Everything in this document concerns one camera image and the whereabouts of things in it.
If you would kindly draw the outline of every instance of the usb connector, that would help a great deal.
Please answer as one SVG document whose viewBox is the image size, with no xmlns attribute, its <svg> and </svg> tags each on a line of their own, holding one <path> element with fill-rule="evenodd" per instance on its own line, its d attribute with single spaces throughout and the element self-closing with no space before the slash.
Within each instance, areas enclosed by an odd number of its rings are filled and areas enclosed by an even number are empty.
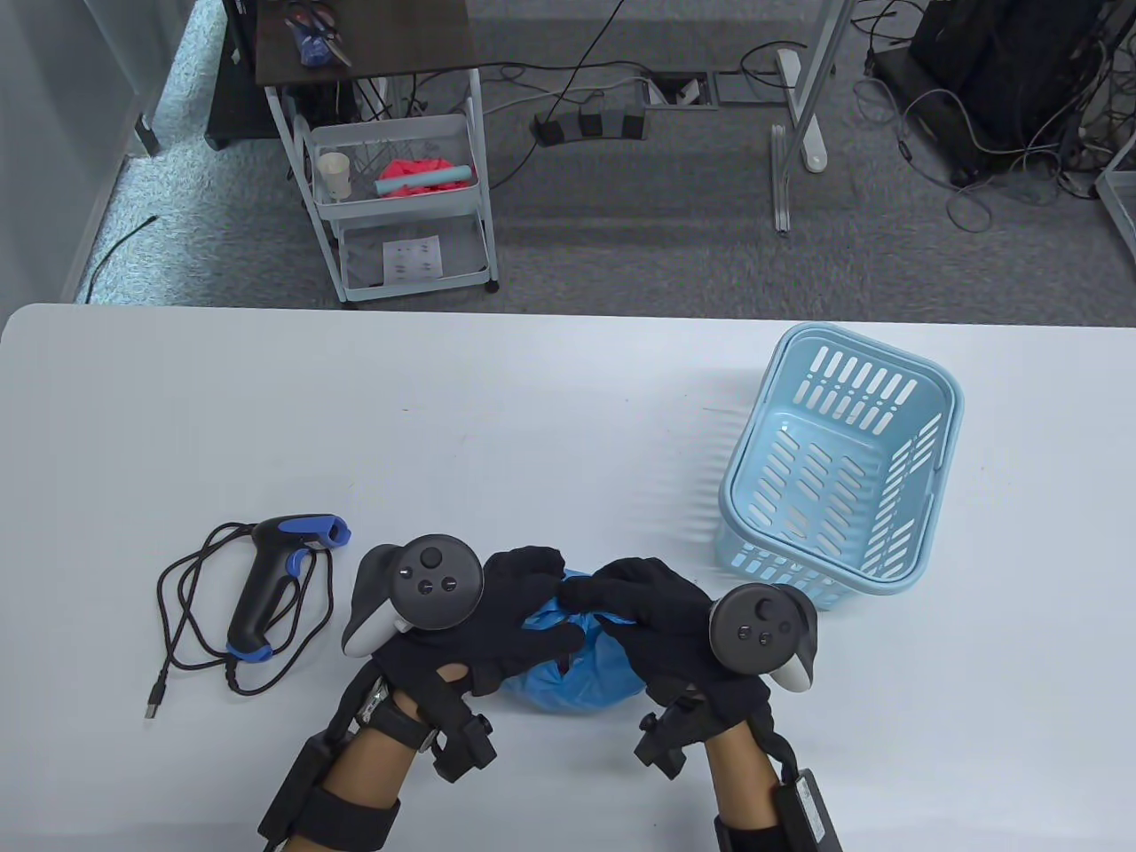
<svg viewBox="0 0 1136 852">
<path fill-rule="evenodd" d="M 145 718 L 152 719 L 158 715 L 158 708 L 161 707 L 161 700 L 166 698 L 166 673 L 162 671 L 158 675 L 158 679 L 153 682 L 153 686 L 150 687 L 150 698 L 145 704 Z"/>
</svg>

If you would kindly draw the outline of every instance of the light blue plastic basket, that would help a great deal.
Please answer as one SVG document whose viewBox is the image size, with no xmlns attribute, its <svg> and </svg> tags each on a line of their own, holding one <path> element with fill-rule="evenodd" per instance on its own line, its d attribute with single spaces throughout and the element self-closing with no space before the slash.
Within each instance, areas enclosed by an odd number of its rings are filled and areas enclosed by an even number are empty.
<svg viewBox="0 0 1136 852">
<path fill-rule="evenodd" d="M 962 391 L 941 367 L 834 325 L 777 345 L 726 470 L 715 553 L 832 609 L 927 567 Z"/>
</svg>

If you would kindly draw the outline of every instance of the controller button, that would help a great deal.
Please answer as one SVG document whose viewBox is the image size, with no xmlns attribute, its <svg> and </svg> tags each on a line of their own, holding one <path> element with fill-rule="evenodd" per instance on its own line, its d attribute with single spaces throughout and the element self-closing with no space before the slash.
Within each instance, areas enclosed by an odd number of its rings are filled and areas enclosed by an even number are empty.
<svg viewBox="0 0 1136 852">
<path fill-rule="evenodd" d="M 426 548 L 419 557 L 423 568 L 437 568 L 442 565 L 442 551 L 437 548 Z"/>
</svg>

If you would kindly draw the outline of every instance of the pink cloth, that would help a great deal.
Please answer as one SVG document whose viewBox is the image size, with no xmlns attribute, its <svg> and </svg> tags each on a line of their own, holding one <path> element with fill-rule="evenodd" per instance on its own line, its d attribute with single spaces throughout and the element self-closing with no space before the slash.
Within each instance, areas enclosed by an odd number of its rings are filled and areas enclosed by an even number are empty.
<svg viewBox="0 0 1136 852">
<path fill-rule="evenodd" d="M 425 172 L 438 172 L 443 168 L 453 168 L 449 160 L 391 160 L 391 165 L 383 169 L 378 176 L 381 181 L 390 177 L 406 177 L 407 175 L 420 175 Z M 407 195 L 423 195 L 427 192 L 443 192 L 445 190 L 463 190 L 470 184 L 466 181 L 457 183 L 440 183 L 437 186 L 416 186 L 414 189 L 404 186 L 395 190 L 386 198 L 406 198 Z"/>
</svg>

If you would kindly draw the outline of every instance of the white table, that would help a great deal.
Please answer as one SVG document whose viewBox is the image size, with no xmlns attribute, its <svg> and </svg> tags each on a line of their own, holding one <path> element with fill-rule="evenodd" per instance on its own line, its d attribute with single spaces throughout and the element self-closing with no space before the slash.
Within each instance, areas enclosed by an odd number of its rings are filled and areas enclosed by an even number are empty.
<svg viewBox="0 0 1136 852">
<path fill-rule="evenodd" d="M 344 603 L 370 545 L 435 531 L 584 570 L 658 554 L 725 590 L 718 479 L 787 327 L 24 309 L 0 344 L 0 849 L 259 847 L 356 663 L 344 605 L 273 692 L 177 677 L 143 722 L 153 580 L 219 521 L 342 515 Z M 926 578 L 826 615 L 816 688 L 774 696 L 845 850 L 1130 849 L 1136 331 L 853 327 L 946 366 L 967 414 Z M 203 580 L 217 641 L 231 549 Z M 419 761 L 389 847 L 712 850 L 704 760 L 668 783 L 632 755 L 645 708 L 486 702 L 500 758 L 452 787 Z"/>
</svg>

